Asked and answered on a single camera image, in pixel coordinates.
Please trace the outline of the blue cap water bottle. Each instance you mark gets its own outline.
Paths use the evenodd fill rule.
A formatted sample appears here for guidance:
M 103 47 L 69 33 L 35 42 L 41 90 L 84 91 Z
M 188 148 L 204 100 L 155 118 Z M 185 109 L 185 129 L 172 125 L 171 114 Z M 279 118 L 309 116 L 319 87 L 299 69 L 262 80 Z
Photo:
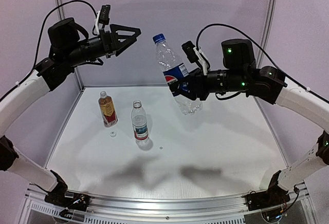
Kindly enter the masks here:
M 167 84 L 188 75 L 181 57 L 168 45 L 167 40 L 155 44 L 155 52 L 156 61 Z M 184 115 L 193 115 L 196 111 L 202 110 L 203 105 L 199 100 L 192 101 L 181 95 L 175 96 L 174 99 Z

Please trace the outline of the red cap water bottle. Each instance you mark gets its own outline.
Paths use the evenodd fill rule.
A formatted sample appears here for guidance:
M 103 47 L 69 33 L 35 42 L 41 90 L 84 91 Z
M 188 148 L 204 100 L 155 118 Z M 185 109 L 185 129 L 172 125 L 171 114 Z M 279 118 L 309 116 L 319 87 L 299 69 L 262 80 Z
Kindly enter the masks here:
M 136 141 L 147 142 L 149 139 L 148 121 L 140 100 L 133 101 L 131 120 Z

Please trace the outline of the gold label drink bottle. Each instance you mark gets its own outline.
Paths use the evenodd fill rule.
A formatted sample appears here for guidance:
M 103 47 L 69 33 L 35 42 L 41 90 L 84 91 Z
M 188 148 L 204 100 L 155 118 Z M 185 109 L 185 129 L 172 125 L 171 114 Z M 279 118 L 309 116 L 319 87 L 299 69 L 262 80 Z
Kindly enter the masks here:
M 113 100 L 105 91 L 100 92 L 98 104 L 101 110 L 104 125 L 111 127 L 118 121 Z

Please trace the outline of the white bottle cap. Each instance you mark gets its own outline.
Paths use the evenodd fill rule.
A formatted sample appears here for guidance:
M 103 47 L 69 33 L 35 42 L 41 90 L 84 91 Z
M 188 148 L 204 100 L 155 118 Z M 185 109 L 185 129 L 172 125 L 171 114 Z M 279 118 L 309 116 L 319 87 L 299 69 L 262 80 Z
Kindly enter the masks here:
M 113 138 L 113 137 L 116 137 L 116 132 L 113 130 L 110 132 L 110 136 Z

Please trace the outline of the blue bottle cap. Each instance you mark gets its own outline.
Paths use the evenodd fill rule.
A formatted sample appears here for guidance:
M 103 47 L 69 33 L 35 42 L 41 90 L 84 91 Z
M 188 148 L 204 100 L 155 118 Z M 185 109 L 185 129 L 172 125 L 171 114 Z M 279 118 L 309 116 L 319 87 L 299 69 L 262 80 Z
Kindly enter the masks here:
M 158 44 L 158 43 L 161 43 L 166 40 L 163 33 L 153 36 L 152 39 L 153 39 L 154 44 Z

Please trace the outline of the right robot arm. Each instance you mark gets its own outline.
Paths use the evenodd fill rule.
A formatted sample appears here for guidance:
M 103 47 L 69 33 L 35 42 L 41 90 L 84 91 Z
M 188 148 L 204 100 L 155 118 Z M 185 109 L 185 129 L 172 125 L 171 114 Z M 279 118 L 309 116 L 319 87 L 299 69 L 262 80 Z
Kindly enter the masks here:
M 210 93 L 241 92 L 288 108 L 323 129 L 317 143 L 302 158 L 272 176 L 269 191 L 287 192 L 328 166 L 328 103 L 299 84 L 287 84 L 285 74 L 278 67 L 256 68 L 250 40 L 230 39 L 223 41 L 221 46 L 224 70 L 197 68 L 186 77 L 169 83 L 171 92 L 201 101 Z

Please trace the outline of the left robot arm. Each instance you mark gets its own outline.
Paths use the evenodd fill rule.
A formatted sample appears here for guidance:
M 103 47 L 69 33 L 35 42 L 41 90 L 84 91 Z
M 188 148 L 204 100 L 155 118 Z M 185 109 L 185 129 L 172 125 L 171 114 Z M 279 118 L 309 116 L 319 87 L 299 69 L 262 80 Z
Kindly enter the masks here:
M 5 136 L 10 125 L 35 101 L 55 90 L 80 65 L 102 65 L 101 57 L 119 56 L 141 35 L 139 28 L 111 24 L 90 38 L 74 18 L 66 18 L 48 29 L 49 56 L 36 64 L 31 75 L 1 100 L 1 170 L 21 176 L 48 195 L 64 195 L 67 184 L 22 154 Z

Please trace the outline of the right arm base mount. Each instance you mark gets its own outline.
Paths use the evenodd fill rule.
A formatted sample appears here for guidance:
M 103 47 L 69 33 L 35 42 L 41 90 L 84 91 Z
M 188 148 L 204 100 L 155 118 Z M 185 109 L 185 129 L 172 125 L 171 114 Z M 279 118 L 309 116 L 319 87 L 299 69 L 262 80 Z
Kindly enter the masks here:
M 271 178 L 268 189 L 261 192 L 251 191 L 244 196 L 248 211 L 261 210 L 261 216 L 266 223 L 279 223 L 283 215 L 295 204 L 300 190 L 294 186 L 297 195 L 291 205 L 288 190 L 279 187 L 279 174 L 277 171 Z

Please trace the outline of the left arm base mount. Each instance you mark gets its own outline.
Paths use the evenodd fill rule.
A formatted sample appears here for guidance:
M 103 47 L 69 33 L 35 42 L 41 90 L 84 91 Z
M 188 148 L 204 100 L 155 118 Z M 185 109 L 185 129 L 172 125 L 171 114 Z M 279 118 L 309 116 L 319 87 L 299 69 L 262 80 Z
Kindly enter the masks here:
M 64 180 L 53 170 L 57 185 L 50 192 L 47 192 L 44 201 L 62 210 L 59 213 L 60 217 L 72 218 L 74 211 L 86 212 L 90 202 L 90 196 L 83 193 L 74 193 L 68 190 Z

